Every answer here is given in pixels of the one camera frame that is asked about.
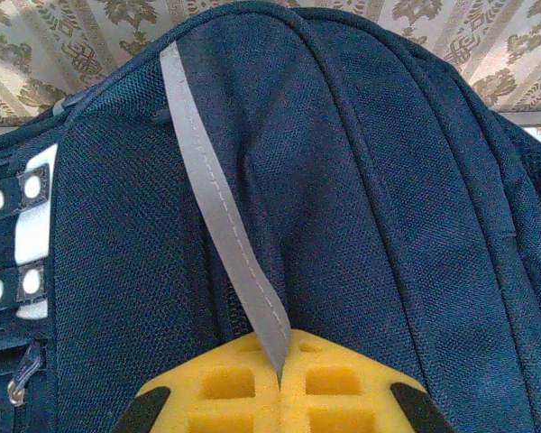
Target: white reflective patch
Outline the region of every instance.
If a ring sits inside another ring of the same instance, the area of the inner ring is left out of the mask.
[[[47,163],[50,172],[49,200],[37,207],[26,210],[18,216],[14,239],[14,259],[17,265],[34,262],[48,257],[50,244],[50,203],[54,161],[58,145],[53,144],[40,152],[26,164],[26,171],[34,170]]]
[[[48,301],[46,299],[36,302],[35,304],[22,305],[16,311],[18,318],[26,320],[39,320],[48,316]]]

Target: backpack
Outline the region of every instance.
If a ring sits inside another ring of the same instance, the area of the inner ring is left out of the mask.
[[[456,431],[541,432],[541,144],[374,23],[251,2],[0,136],[0,432],[109,431],[251,330],[177,146],[174,41],[291,325],[416,379]]]

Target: black plastic piece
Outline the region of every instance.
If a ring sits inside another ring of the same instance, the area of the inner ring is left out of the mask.
[[[426,392],[402,382],[393,383],[390,390],[416,433],[455,433]]]
[[[170,389],[166,386],[139,395],[130,403],[112,433],[150,433],[169,396]]]

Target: webbing strap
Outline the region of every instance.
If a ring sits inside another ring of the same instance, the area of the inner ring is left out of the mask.
[[[160,54],[160,65],[170,116],[198,207],[252,329],[280,377],[289,349],[287,312],[254,256],[192,97],[176,42]]]

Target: stitching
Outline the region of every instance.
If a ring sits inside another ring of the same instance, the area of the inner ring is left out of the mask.
[[[184,69],[180,69],[179,71],[182,74],[184,74]],[[233,220],[233,217],[231,216],[230,212],[228,211],[228,205],[226,204],[226,201],[225,201],[225,198],[223,196],[222,190],[218,186],[218,181],[216,180],[216,176],[213,173],[213,169],[212,169],[212,166],[210,164],[210,161],[208,160],[208,156],[205,153],[205,149],[202,146],[202,142],[200,141],[200,136],[198,135],[197,128],[196,128],[194,122],[192,121],[192,117],[190,116],[190,112],[189,112],[190,107],[187,104],[185,104],[185,111],[187,113],[187,120],[190,123],[190,125],[192,126],[192,130],[193,130],[193,132],[195,134],[195,138],[197,139],[197,142],[200,144],[198,147],[195,147],[195,149],[200,151],[201,156],[203,158],[203,162],[204,162],[204,164],[206,166],[206,169],[208,170],[208,174],[210,175],[210,178],[212,179],[211,184],[215,187],[216,192],[218,193],[218,197],[220,198],[220,201],[223,203],[223,207],[225,208],[226,216],[228,217],[228,221],[229,221],[229,223],[231,225],[231,228],[233,229],[234,239],[236,240],[236,243],[238,243],[238,246],[241,249],[241,253],[242,253],[244,262],[246,263],[247,268],[251,272],[251,276],[254,278],[254,281],[255,281],[257,287],[259,288],[259,290],[261,291],[262,296],[267,301],[267,304],[270,307],[270,311],[272,312],[272,316],[276,319],[277,323],[279,324],[279,329],[280,329],[280,333],[282,334],[282,338],[286,342],[288,339],[287,339],[287,334],[286,334],[285,329],[284,329],[284,324],[282,323],[282,320],[280,320],[279,314],[277,313],[276,309],[274,308],[274,305],[272,304],[271,300],[269,299],[269,296],[268,296],[267,292],[265,291],[264,287],[262,287],[261,282],[259,281],[256,273],[254,272],[254,269],[251,266],[251,261],[247,257],[246,252],[244,251],[243,243],[241,242],[241,240],[238,237],[236,224],[235,224],[235,222]]]

